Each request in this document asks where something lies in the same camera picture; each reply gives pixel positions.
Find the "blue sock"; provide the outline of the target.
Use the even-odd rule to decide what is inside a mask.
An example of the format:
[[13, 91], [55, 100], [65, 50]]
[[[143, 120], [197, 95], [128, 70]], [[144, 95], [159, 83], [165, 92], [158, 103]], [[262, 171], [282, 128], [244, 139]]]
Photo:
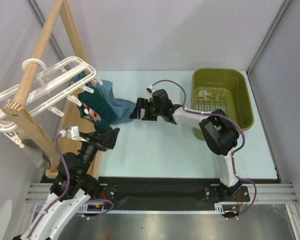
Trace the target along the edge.
[[97, 90], [116, 114], [117, 120], [110, 125], [111, 127], [112, 125], [125, 124], [133, 121], [130, 119], [130, 115], [133, 112], [136, 103], [127, 99], [115, 97], [113, 92], [113, 83], [111, 81], [103, 80], [102, 85], [93, 85], [88, 82], [86, 86], [92, 89], [93, 92], [94, 90]]

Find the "green sock with reindeer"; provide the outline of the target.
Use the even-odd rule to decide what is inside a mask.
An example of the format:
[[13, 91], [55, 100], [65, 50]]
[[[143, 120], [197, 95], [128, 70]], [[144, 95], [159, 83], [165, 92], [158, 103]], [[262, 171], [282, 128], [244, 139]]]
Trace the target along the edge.
[[100, 130], [108, 132], [112, 130], [112, 127], [105, 120], [103, 120], [96, 111], [94, 111], [85, 103], [82, 103], [78, 109], [80, 111], [80, 117], [91, 122], [96, 131]]

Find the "dark green sock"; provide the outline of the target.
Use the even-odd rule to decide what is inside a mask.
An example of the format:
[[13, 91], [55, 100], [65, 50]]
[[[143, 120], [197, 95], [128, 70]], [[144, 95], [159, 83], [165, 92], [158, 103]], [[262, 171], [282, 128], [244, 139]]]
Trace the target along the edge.
[[78, 94], [78, 100], [96, 111], [109, 125], [117, 120], [117, 115], [97, 90], [93, 93], [84, 91]]

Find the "white plastic clip hanger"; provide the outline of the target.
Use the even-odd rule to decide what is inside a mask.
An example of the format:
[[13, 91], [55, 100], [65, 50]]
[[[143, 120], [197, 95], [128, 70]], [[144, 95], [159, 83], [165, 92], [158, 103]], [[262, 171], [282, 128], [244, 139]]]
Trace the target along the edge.
[[[63, 117], [64, 112], [57, 108], [56, 103], [66, 98], [79, 107], [82, 103], [77, 99], [77, 97], [74, 97], [74, 92], [76, 90], [83, 90], [92, 93], [93, 90], [86, 86], [87, 83], [95, 82], [96, 84], [103, 84], [103, 81], [97, 76], [97, 71], [77, 56], [69, 56], [49, 68], [46, 67], [43, 61], [36, 58], [29, 58], [22, 63], [22, 70], [25, 71], [28, 64], [32, 63], [39, 64], [43, 70], [35, 76], [34, 88], [30, 92], [25, 105], [29, 105], [43, 96], [49, 97], [46, 101], [42, 102], [29, 112], [32, 117], [35, 117], [46, 110], [49, 110], [59, 117]], [[69, 65], [72, 66], [72, 68], [67, 70], [66, 66]], [[85, 77], [75, 83], [70, 83], [69, 86], [60, 90], [58, 93], [56, 92], [57, 88], [62, 87], [75, 76], [84, 71], [88, 72]], [[15, 86], [0, 92], [0, 103], [12, 100], [17, 93], [19, 85], [20, 84], [16, 84]], [[55, 95], [51, 96], [50, 93], [53, 91], [55, 92]], [[4, 118], [6, 118], [6, 115], [0, 109], [0, 132], [4, 133], [10, 140], [22, 149], [24, 145], [16, 133], [18, 126], [13, 122], [3, 123], [1, 120]]]

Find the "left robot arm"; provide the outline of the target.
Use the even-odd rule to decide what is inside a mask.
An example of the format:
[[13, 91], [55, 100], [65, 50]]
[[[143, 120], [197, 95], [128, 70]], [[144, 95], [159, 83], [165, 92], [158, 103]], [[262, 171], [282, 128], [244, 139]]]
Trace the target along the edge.
[[[101, 202], [103, 206], [108, 204], [109, 207], [103, 207], [100, 213], [94, 215], [82, 214], [86, 220], [105, 215], [114, 208], [111, 200], [102, 197], [103, 187], [96, 178], [88, 174], [88, 169], [98, 152], [106, 152], [115, 147], [119, 132], [119, 128], [81, 132], [76, 125], [59, 132], [55, 139], [60, 155], [58, 174], [35, 220], [23, 234], [14, 239], [57, 240], [69, 221], [88, 202]], [[63, 137], [81, 143], [77, 153], [62, 153], [58, 141]]]

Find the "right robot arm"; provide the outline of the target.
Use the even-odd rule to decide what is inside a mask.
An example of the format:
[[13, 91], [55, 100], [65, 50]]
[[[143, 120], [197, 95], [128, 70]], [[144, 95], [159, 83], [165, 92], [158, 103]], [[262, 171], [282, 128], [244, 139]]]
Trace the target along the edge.
[[167, 123], [200, 130], [208, 148], [217, 156], [221, 196], [227, 201], [237, 197], [242, 183], [236, 176], [231, 159], [239, 138], [234, 123], [226, 118], [221, 109], [199, 112], [181, 104], [173, 104], [164, 89], [149, 87], [146, 90], [150, 97], [139, 97], [129, 117], [143, 121], [156, 121], [162, 117]]

